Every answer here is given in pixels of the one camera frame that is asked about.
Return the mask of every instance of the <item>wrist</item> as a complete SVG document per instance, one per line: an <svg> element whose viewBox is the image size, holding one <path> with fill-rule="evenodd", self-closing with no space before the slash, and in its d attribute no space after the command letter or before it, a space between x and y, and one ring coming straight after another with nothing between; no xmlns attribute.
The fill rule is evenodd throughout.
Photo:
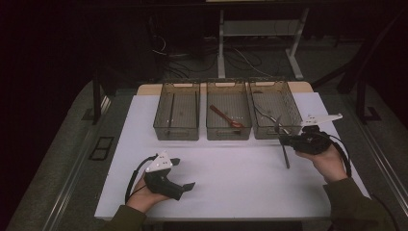
<svg viewBox="0 0 408 231"><path fill-rule="evenodd" d="M155 205L155 201L148 196L134 194L126 202L126 205L142 213L147 213Z"/></svg>
<svg viewBox="0 0 408 231"><path fill-rule="evenodd" d="M334 182L337 182L337 181L344 180L346 178L348 178L347 174L341 173L341 174L333 175L333 176L330 176L330 177L326 177L326 181L327 181L327 183L334 183Z"/></svg>

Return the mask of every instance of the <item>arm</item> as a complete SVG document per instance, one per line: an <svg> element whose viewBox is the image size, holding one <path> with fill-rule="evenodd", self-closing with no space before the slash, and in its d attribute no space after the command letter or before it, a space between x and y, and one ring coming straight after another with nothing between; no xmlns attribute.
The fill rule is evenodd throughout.
<svg viewBox="0 0 408 231"><path fill-rule="evenodd" d="M146 219L147 211L155 204L167 199L167 196L153 193L145 187L143 174L126 205L119 207L115 216L105 224L101 231L139 231Z"/></svg>
<svg viewBox="0 0 408 231"><path fill-rule="evenodd" d="M395 230L392 219L382 205L363 196L354 180L347 177L340 153L333 145L318 155L296 154L312 161L328 183L324 189L330 200L330 217L336 230Z"/></svg>

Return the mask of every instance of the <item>dark background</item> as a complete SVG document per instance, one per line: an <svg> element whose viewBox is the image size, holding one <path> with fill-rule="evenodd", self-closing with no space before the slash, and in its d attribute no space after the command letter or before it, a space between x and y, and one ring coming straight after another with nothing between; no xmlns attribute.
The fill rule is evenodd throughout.
<svg viewBox="0 0 408 231"><path fill-rule="evenodd" d="M316 6L310 11L304 37L364 38L375 31L376 22L385 20L384 11L395 3L387 2ZM290 8L279 11L282 16L291 13ZM1 230L7 227L73 100L95 73L107 94L154 83L160 71L151 52L151 33L178 45L217 35L214 11L159 12L153 27L146 24L150 15L109 10L84 13L75 1L0 1ZM402 109L406 103L395 99L407 99L406 90L395 81L407 86L406 75L401 75L408 66L406 28L405 13L365 72L405 124L408 116Z"/></svg>

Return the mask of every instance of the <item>metal frame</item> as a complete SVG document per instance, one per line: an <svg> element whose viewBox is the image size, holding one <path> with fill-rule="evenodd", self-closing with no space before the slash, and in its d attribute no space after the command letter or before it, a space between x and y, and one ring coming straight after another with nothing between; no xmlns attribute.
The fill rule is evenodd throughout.
<svg viewBox="0 0 408 231"><path fill-rule="evenodd" d="M255 35L259 35L259 36L287 36L287 35L293 35L293 44L291 46L291 48L286 49L286 54L287 57L289 59L289 62L291 64L291 67L293 69L293 73L294 73L294 77L296 78L296 80L303 80L303 75L302 72L300 71L300 67L297 64L297 60L294 56L297 46L300 42L300 38L302 36L303 33L303 28L306 24L306 18L307 15L309 13L309 8L305 8L303 10L302 16L300 17L300 19L297 22L297 27L296 29L293 31L293 33L291 32L287 32L287 33L273 33L272 30L270 30L270 32L268 32L268 30L265 30L265 27L268 27L270 25L273 25L273 23L276 23L275 21L272 20L261 20L258 22L255 21L237 21L237 22L232 22L232 21L224 21L224 10L220 10L219 13L219 34L218 34L218 56L217 56L217 64L218 64L218 78L225 78L225 61L224 61L224 53L223 53L223 49L224 49L224 37L225 36L255 36ZM232 32L233 30L231 29L231 27L235 27L235 28L239 28L238 24L250 24L250 25L256 25L256 27L258 27L258 30L256 30L257 28L253 28L253 29L247 29L247 30L236 30L235 32Z"/></svg>

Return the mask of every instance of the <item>black cable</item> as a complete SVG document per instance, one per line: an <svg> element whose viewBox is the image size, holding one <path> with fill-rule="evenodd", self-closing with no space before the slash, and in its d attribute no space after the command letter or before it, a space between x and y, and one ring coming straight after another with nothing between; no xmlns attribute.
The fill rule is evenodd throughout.
<svg viewBox="0 0 408 231"><path fill-rule="evenodd" d="M347 174L348 177L351 177L351 162L350 162L350 158L349 158L349 156L348 156L348 155L349 155L349 154L348 154L349 152L347 151L347 148L345 147L344 143L343 143L340 139L338 139L337 137L334 137L334 136L332 136L332 135L329 135L329 137L326 137L326 136L324 136L324 135L321 134L321 133L311 133L311 134L317 135L317 136L320 136L320 137L322 137L322 138L324 138L324 139L329 140L329 141L336 147L337 151L340 153L340 155L341 155L341 157L342 157L343 164L344 164L344 167L345 167L345 173ZM345 149L345 151L347 152L347 155L344 153L344 151L343 151L343 149L340 147L340 145L339 145L338 143L332 141L330 138L334 138L334 139L338 140L339 142L341 142L342 145L343 145L343 147L344 147L344 149Z"/></svg>
<svg viewBox="0 0 408 231"><path fill-rule="evenodd" d="M133 191L132 194L129 195L129 198L132 197L132 195L134 195L135 193L139 192L140 190L142 190L143 188L145 188L147 185L143 185L142 187L138 188L137 190Z"/></svg>
<svg viewBox="0 0 408 231"><path fill-rule="evenodd" d="M139 174L140 168L141 168L146 162L148 162L148 161L153 161L154 159L156 159L157 156L158 156L158 155L156 154L155 156L151 156L151 157L148 157L148 158L144 159L144 161L142 161L142 162L140 163L140 165L138 166L138 168L136 168L136 170L133 171L132 177L130 178L130 181L129 181L128 188L127 188L127 190L126 190L125 203L129 200L130 196L132 196L131 190L132 190L132 188L133 188L133 184L135 183L136 177L137 177L138 174Z"/></svg>
<svg viewBox="0 0 408 231"><path fill-rule="evenodd" d="M185 65L183 65L183 64L179 64L179 63L177 63L177 62L171 62L172 64L177 64L177 65L180 65L180 66L182 66L184 69L186 69L186 70L188 70L188 71L190 71L190 72L204 72L204 71L207 71L207 70L209 70L209 69L211 69L213 66L214 66L214 64L216 63L216 60L217 60L217 56L215 56L214 58L213 58L213 60L212 60L212 62L211 62L211 64L210 64L210 66L207 66L207 67L205 67L204 69L201 69L201 70L193 70L193 69L190 69L190 68L188 68L187 66L185 66Z"/></svg>
<svg viewBox="0 0 408 231"><path fill-rule="evenodd" d="M391 220L393 221L394 227L395 227L395 231L399 231L399 227L398 224L396 223L396 220L393 216L393 214L391 213L390 209L385 205L385 203L378 197L376 196L374 193L370 193L370 195L376 200L378 201L378 203L381 204L381 206L387 211L388 215L390 216Z"/></svg>

